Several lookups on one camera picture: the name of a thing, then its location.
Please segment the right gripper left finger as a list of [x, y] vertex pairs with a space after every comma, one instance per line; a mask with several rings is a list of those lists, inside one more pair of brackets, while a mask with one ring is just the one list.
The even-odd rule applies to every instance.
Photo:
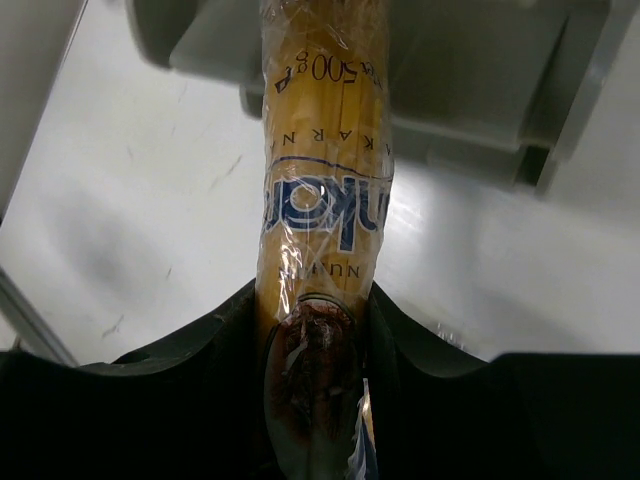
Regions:
[[112, 363], [1, 356], [5, 479], [271, 479], [256, 437], [254, 287]]

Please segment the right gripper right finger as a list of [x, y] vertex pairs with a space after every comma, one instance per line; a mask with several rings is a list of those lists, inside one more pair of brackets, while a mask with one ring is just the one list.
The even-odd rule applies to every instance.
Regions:
[[639, 359], [485, 362], [369, 297], [367, 375], [384, 479], [635, 479]]

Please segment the spaghetti pasta bag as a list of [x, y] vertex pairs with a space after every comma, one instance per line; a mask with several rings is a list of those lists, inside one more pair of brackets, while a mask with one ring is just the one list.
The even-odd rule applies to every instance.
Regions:
[[261, 430], [288, 479], [363, 479], [367, 301], [394, 176], [385, 1], [260, 8]]

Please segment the grey three-tier tray shelf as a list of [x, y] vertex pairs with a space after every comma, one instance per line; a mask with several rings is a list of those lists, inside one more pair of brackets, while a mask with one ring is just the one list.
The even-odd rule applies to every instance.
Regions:
[[[142, 57], [238, 87], [262, 114], [254, 1], [129, 1]], [[635, 1], [395, 1], [389, 80], [396, 153], [546, 192], [575, 152]]]

